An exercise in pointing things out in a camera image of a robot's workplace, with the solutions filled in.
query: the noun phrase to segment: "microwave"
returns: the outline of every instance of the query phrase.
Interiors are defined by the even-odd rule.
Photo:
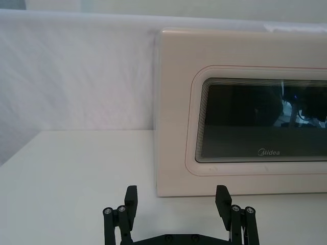
[[[327,191],[327,36],[164,29],[159,196]]]

